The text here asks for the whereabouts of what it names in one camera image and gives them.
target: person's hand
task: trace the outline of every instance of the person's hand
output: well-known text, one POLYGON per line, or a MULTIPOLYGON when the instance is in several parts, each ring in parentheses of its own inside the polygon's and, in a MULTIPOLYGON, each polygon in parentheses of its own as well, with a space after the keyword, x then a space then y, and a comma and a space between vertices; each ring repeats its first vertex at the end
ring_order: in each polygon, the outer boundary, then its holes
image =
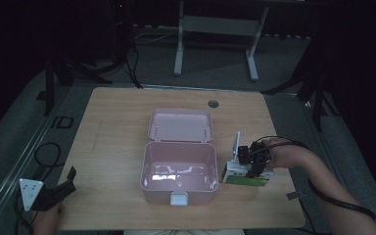
POLYGON ((48 211, 32 211, 31 216, 35 217, 32 223, 34 235, 54 235, 63 204, 58 203, 48 211))
MULTIPOLYGON (((262 140, 261 142, 265 146, 288 142, 289 140, 281 138, 271 138, 262 140)), ((305 167, 306 161, 311 158, 317 158, 317 156, 310 150, 296 146, 296 145, 284 145, 269 149, 271 155, 271 161, 267 163, 269 168, 293 168, 293 167, 305 167)))

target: human arm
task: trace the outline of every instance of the human arm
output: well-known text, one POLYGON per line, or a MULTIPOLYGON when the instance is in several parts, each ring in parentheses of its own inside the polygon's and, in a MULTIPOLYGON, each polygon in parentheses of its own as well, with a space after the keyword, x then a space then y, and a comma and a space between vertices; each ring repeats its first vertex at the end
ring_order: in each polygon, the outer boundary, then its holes
MULTIPOLYGON (((283 139, 263 140, 266 146, 284 142, 283 139)), ((313 186, 323 195, 342 202, 359 206, 359 202, 341 185, 322 160, 312 151, 294 145, 270 149, 271 161, 268 167, 300 167, 313 186)), ((352 211, 319 200, 322 210, 334 234, 376 234, 374 220, 361 212, 352 211)))
POLYGON ((59 203, 48 211, 32 211, 31 215, 34 217, 33 234, 54 235, 62 209, 63 205, 59 203))

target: open lunch box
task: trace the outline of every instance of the open lunch box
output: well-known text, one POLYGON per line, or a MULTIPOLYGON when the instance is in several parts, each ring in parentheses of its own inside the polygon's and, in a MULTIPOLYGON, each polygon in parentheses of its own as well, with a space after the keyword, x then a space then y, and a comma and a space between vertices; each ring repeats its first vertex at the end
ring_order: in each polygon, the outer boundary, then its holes
POLYGON ((141 186, 148 203, 207 204, 218 188, 211 114, 155 109, 145 147, 141 186))

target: container lid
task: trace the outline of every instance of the container lid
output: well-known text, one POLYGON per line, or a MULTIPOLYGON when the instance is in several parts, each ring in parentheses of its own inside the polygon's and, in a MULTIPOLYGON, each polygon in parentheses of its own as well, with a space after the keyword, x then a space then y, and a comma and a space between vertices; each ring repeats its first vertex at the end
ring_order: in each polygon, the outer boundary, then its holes
POLYGON ((212 117, 203 110, 155 109, 148 135, 155 141, 210 142, 212 117))

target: wooden table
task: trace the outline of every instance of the wooden table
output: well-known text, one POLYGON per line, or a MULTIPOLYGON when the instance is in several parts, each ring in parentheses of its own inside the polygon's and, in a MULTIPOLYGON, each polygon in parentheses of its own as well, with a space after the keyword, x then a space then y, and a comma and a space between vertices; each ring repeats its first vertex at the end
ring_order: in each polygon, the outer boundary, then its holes
POLYGON ((275 130, 261 94, 236 91, 96 88, 60 178, 73 165, 76 191, 65 201, 61 230, 301 227, 305 217, 288 169, 275 169, 264 187, 220 183, 209 204, 148 204, 140 176, 155 108, 211 112, 218 174, 232 157, 236 131, 248 145, 275 130), (210 108, 216 100, 218 108, 210 108))

